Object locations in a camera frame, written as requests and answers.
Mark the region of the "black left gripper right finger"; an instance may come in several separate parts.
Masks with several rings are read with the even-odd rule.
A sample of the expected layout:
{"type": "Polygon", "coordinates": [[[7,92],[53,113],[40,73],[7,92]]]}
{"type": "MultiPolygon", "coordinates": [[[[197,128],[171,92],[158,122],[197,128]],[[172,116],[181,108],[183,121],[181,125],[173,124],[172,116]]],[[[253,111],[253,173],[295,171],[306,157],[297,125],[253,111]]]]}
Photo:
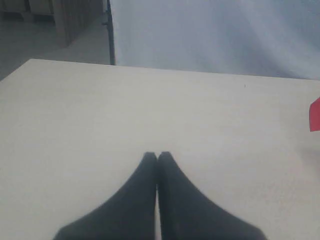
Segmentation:
{"type": "Polygon", "coordinates": [[[208,199],[170,152],[158,157],[158,206],[164,240],[264,240],[256,226],[208,199]]]}

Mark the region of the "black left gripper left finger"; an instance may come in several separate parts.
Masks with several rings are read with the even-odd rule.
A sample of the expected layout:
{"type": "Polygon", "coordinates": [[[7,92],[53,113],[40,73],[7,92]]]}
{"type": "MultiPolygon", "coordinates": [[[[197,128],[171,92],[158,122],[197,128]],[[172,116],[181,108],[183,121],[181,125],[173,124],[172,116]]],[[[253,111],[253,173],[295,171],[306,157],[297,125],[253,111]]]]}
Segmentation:
{"type": "Polygon", "coordinates": [[[157,157],[146,152],[126,183],[104,204],[62,227],[56,240],[153,240],[157,157]]]}

